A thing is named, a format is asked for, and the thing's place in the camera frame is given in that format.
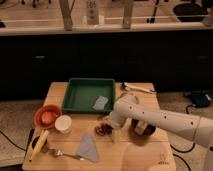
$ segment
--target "white cup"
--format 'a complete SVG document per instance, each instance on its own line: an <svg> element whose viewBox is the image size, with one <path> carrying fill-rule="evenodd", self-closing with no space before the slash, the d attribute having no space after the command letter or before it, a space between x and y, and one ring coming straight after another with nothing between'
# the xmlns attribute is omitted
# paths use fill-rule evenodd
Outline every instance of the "white cup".
<svg viewBox="0 0 213 171"><path fill-rule="evenodd" d="M70 116L61 115L55 121L55 128L62 134L68 134L71 131L72 119Z"/></svg>

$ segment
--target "paper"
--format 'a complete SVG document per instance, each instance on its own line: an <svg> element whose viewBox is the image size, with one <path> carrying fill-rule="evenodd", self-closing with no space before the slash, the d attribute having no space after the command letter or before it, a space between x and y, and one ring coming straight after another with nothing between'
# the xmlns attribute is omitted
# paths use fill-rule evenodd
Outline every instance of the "paper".
<svg viewBox="0 0 213 171"><path fill-rule="evenodd" d="M81 156L85 159L88 159L92 162L99 161L99 155L92 136L89 133L86 133L81 140L81 144L76 151L76 155Z"/></svg>
<svg viewBox="0 0 213 171"><path fill-rule="evenodd" d="M95 102L95 105L93 106L93 109L103 110L108 101L109 101L108 98L106 98L104 96L99 96L99 98Z"/></svg>

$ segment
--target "orange bowl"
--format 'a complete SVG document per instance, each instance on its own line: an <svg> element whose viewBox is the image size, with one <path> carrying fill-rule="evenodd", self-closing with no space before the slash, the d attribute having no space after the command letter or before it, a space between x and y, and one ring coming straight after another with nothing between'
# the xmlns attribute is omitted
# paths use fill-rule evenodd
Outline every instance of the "orange bowl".
<svg viewBox="0 0 213 171"><path fill-rule="evenodd" d="M42 129L52 128L56 119L61 115L62 111L56 105L42 106L34 115L34 124Z"/></svg>

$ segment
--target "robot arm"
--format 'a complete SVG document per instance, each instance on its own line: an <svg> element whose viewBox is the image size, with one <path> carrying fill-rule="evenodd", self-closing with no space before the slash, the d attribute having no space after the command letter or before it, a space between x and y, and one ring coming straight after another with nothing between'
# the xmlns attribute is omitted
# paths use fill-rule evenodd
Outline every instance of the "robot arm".
<svg viewBox="0 0 213 171"><path fill-rule="evenodd" d="M127 94L115 102L114 110L108 118L112 128L120 129L127 118L132 118L172 132L205 148L209 147L213 120L138 105L132 101L132 96Z"/></svg>

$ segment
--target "green tray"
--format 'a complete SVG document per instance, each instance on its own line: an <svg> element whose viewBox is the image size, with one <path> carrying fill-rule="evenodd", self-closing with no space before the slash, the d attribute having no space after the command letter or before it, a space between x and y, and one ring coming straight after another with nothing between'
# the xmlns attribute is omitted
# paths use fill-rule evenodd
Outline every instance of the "green tray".
<svg viewBox="0 0 213 171"><path fill-rule="evenodd" d="M104 109L93 109L99 96L108 98ZM62 111L64 113L109 113L115 101L115 81L113 79L72 78L69 80Z"/></svg>

